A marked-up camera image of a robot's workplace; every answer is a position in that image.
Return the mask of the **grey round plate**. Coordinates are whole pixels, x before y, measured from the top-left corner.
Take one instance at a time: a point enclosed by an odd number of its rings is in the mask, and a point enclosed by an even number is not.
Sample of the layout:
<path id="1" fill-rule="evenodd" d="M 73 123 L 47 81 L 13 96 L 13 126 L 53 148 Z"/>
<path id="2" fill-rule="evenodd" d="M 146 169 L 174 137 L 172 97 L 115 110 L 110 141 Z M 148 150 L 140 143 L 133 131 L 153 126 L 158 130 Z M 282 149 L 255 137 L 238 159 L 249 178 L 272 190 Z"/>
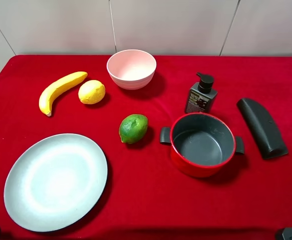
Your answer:
<path id="1" fill-rule="evenodd" d="M 29 147 L 10 169 L 4 206 L 26 230 L 60 230 L 96 205 L 107 177 L 106 156 L 95 141 L 74 133 L 49 136 Z"/>

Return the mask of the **green lime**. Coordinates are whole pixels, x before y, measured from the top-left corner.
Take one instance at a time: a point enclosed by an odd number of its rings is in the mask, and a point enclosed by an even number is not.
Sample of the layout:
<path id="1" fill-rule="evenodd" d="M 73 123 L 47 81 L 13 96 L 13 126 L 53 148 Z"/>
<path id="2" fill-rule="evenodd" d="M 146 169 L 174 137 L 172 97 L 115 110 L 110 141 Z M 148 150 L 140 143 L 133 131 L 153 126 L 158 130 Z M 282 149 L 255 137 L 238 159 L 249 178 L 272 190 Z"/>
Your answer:
<path id="1" fill-rule="evenodd" d="M 148 118 L 142 114 L 131 114 L 120 124 L 119 136 L 122 143 L 134 144 L 140 141 L 148 129 Z"/>

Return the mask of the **red tablecloth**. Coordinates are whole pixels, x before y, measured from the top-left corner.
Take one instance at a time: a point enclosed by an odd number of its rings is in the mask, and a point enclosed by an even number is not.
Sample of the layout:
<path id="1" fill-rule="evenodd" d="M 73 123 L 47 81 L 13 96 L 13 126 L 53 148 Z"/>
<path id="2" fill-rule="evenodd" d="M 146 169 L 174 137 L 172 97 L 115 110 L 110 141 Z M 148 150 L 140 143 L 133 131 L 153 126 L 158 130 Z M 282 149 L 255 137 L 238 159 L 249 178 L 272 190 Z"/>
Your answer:
<path id="1" fill-rule="evenodd" d="M 0 228 L 3 239 L 150 240 L 273 239 L 292 227 L 292 57 L 157 56 L 156 73 L 139 90 L 119 88 L 110 78 L 106 55 L 17 55 L 0 72 Z M 41 93 L 74 72 L 86 79 L 61 94 L 52 115 L 39 109 Z M 211 114 L 241 136 L 245 154 L 204 179 L 184 175 L 159 143 L 160 129 L 184 113 L 197 72 L 212 75 L 218 95 Z M 79 88 L 98 80 L 104 98 L 83 104 Z M 276 122 L 287 155 L 263 159 L 237 102 L 263 105 Z M 145 136 L 122 143 L 121 122 L 148 118 Z M 95 207 L 57 232 L 36 233 L 16 225 L 3 202 L 6 177 L 17 158 L 51 135 L 85 135 L 103 149 L 109 180 Z"/>

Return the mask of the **grey pump dispenser bottle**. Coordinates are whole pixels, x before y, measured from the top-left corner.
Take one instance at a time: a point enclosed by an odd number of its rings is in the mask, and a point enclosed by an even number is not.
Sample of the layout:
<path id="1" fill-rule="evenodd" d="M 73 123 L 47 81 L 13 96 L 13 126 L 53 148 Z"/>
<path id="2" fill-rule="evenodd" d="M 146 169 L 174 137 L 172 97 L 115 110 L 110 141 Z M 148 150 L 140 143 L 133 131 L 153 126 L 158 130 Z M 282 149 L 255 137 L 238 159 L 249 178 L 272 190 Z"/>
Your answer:
<path id="1" fill-rule="evenodd" d="M 214 78 L 211 75 L 197 72 L 199 81 L 190 88 L 185 113 L 203 112 L 209 113 L 217 96 L 217 91 L 213 89 Z"/>

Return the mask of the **yellow lemon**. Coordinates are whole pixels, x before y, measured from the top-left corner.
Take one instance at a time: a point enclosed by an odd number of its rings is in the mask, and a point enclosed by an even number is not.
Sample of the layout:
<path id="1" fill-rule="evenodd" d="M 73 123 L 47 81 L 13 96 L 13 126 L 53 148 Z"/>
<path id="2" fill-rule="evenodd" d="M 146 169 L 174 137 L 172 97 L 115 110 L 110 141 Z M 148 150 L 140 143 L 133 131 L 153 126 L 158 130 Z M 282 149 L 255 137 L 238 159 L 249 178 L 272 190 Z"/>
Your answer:
<path id="1" fill-rule="evenodd" d="M 98 80 L 85 82 L 78 91 L 79 100 L 86 105 L 100 102 L 105 96 L 105 86 Z"/>

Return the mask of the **pink bowl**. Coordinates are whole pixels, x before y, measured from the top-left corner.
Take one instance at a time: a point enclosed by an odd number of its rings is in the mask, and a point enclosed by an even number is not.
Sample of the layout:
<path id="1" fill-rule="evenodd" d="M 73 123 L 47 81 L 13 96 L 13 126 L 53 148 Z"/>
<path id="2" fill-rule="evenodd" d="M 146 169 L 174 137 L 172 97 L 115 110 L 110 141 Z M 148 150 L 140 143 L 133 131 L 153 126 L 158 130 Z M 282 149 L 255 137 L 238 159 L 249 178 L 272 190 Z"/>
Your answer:
<path id="1" fill-rule="evenodd" d="M 125 90 L 145 87 L 157 67 L 155 58 L 143 50 L 127 49 L 112 55 L 106 68 L 114 83 Z"/>

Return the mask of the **yellow banana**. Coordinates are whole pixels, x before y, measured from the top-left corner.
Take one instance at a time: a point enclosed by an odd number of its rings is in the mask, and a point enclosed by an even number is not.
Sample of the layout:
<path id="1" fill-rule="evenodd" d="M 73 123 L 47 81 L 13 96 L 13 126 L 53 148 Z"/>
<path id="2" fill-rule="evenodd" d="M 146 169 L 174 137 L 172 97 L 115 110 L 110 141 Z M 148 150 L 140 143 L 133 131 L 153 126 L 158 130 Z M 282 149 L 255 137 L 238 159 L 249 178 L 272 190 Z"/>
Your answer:
<path id="1" fill-rule="evenodd" d="M 53 102 L 64 92 L 82 83 L 87 76 L 87 72 L 77 71 L 51 83 L 39 97 L 38 105 L 40 111 L 50 117 L 52 115 Z"/>

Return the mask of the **black curved case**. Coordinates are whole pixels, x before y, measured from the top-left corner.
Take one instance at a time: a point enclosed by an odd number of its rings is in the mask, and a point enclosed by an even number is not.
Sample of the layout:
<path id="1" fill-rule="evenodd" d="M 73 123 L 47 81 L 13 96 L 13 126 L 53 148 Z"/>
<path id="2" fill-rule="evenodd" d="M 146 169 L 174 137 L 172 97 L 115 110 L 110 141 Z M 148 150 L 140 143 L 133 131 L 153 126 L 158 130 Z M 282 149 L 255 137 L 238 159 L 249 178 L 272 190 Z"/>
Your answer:
<path id="1" fill-rule="evenodd" d="M 263 159 L 278 158 L 289 153 L 276 122 L 263 105 L 253 99 L 242 98 L 237 102 L 237 107 Z"/>

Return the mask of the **black object bottom right corner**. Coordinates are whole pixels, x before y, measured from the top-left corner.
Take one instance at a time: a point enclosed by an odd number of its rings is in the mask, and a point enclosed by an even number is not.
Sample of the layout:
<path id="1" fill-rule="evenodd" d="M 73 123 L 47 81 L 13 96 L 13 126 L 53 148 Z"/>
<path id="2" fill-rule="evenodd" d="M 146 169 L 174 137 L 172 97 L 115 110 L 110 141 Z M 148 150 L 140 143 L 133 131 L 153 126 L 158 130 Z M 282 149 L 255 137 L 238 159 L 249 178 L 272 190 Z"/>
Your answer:
<path id="1" fill-rule="evenodd" d="M 292 227 L 279 229 L 275 235 L 276 240 L 292 240 Z"/>

